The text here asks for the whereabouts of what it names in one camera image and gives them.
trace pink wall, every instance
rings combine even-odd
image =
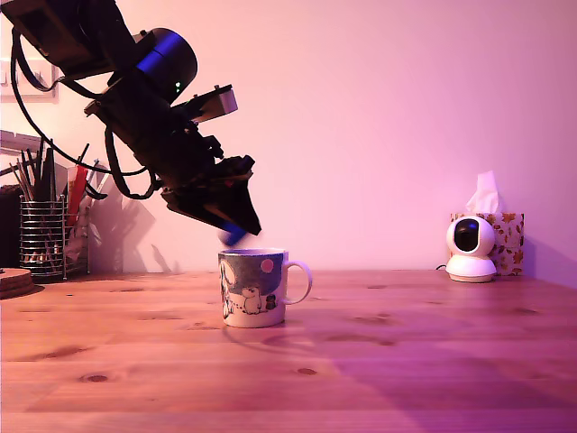
[[[201,132],[256,160],[263,233],[249,244],[286,247],[317,269],[434,268],[448,215],[494,170],[504,210],[526,213],[529,273],[577,287],[577,2],[117,3],[133,32],[165,26],[195,49],[199,73],[181,100],[234,85],[239,111]],[[31,111],[73,153],[91,142],[88,158],[104,159],[86,103],[61,89],[57,105]],[[2,128],[29,131],[9,103]],[[108,240],[97,269],[215,266],[216,231],[159,196],[111,198],[94,216]]]

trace security camera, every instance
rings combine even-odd
[[[447,245],[453,257],[446,271],[454,281],[487,282],[497,273],[489,253],[495,244],[493,227],[478,216],[463,216],[447,230]]]

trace white mug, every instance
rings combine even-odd
[[[308,277],[305,294],[287,298],[289,267]],[[302,262],[290,262],[289,252],[276,248],[224,250],[218,254],[224,322],[229,327],[271,327],[285,319],[286,306],[307,297],[313,275]]]

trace camera lens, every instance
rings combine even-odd
[[[454,228],[454,244],[461,251],[469,252],[479,244],[479,223],[474,219],[463,219]]]

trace tissue box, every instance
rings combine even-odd
[[[489,258],[495,263],[497,275],[521,275],[523,273],[525,214],[499,212],[493,214],[451,214],[451,222],[468,215],[485,219],[495,230],[495,246],[491,250]]]

